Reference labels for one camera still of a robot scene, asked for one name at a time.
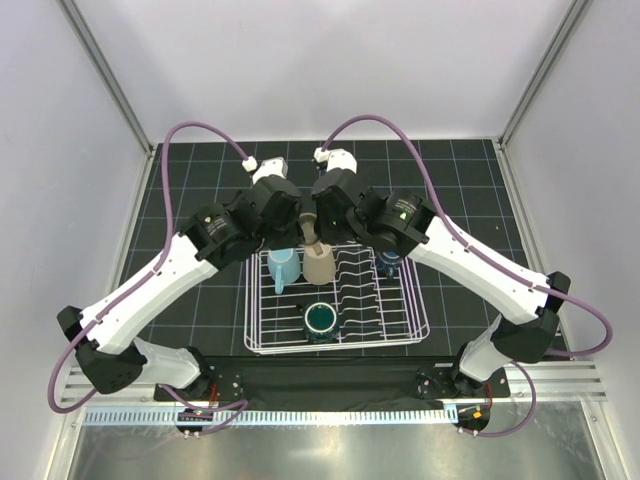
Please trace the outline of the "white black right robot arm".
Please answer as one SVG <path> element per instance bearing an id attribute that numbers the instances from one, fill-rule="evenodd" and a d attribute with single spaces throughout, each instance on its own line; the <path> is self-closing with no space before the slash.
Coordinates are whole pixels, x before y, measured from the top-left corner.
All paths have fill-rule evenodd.
<path id="1" fill-rule="evenodd" d="M 528 270 L 476 242 L 411 191 L 382 197 L 355 173 L 334 169 L 313 185 L 315 230 L 329 244 L 355 241 L 378 254 L 396 254 L 435 269 L 486 300 L 499 313 L 456 355 L 449 378 L 462 396 L 473 396 L 511 361 L 535 364 L 558 330 L 560 295 L 569 278 Z"/>

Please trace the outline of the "dark green mug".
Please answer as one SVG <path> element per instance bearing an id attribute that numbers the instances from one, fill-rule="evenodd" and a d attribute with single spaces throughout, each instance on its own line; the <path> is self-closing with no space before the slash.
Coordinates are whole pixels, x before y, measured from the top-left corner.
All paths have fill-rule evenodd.
<path id="1" fill-rule="evenodd" d="M 337 310 L 326 302 L 297 305 L 301 314 L 303 333 L 311 344 L 335 342 L 341 330 L 341 317 Z"/>

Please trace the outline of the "small beige mug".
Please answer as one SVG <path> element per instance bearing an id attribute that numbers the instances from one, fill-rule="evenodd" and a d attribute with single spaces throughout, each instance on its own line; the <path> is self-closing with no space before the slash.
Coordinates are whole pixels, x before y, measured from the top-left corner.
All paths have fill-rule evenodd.
<path id="1" fill-rule="evenodd" d="M 302 233 L 302 242 L 305 247 L 311 247 L 318 243 L 318 235 L 315 231 L 317 216 L 311 212 L 303 212 L 298 218 L 298 225 Z"/>

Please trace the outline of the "beige paper cup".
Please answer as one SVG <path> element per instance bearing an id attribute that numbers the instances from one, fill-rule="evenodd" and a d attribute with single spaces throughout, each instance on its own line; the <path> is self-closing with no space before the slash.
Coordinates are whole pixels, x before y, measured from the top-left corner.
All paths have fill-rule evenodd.
<path id="1" fill-rule="evenodd" d="M 304 247 L 302 273 L 312 285 L 326 285 L 334 279 L 336 263 L 332 248 L 322 242 Z"/>

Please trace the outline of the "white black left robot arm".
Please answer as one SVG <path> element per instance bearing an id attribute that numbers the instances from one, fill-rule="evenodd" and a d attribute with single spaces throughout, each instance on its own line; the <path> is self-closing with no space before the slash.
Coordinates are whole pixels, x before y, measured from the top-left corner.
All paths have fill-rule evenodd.
<path id="1" fill-rule="evenodd" d="M 302 196 L 276 175 L 236 192 L 228 203 L 209 203 L 181 223 L 169 245 L 105 299 L 84 309 L 68 306 L 57 316 L 79 366 L 101 394 L 135 382 L 167 385 L 201 400 L 213 371 L 194 347 L 169 348 L 140 332 L 174 301 L 227 266 L 264 248 L 297 245 Z"/>

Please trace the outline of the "small speckled blue cup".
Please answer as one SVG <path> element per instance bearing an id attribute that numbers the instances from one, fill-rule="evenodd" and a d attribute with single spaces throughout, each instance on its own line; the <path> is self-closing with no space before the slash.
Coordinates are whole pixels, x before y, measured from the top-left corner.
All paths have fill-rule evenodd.
<path id="1" fill-rule="evenodd" d="M 376 253 L 376 269 L 387 280 L 392 280 L 397 276 L 402 262 L 403 258 L 395 252 Z"/>

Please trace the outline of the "blue mug cream inside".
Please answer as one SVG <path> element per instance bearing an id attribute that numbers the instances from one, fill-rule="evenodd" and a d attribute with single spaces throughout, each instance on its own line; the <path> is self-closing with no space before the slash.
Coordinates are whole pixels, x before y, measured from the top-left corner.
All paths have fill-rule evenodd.
<path id="1" fill-rule="evenodd" d="M 294 284 L 301 275 L 299 253 L 294 248 L 270 250 L 267 266 L 277 294 L 282 294 L 284 289 Z"/>

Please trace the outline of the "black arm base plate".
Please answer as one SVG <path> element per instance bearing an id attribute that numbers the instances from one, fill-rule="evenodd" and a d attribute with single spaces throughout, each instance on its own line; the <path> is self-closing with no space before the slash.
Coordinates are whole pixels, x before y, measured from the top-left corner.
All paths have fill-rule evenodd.
<path id="1" fill-rule="evenodd" d="M 465 380 L 453 357 L 208 356 L 206 361 L 213 379 L 192 401 L 215 392 L 224 403 L 246 398 L 255 409 L 312 410 L 509 396 L 503 368 L 482 383 Z"/>

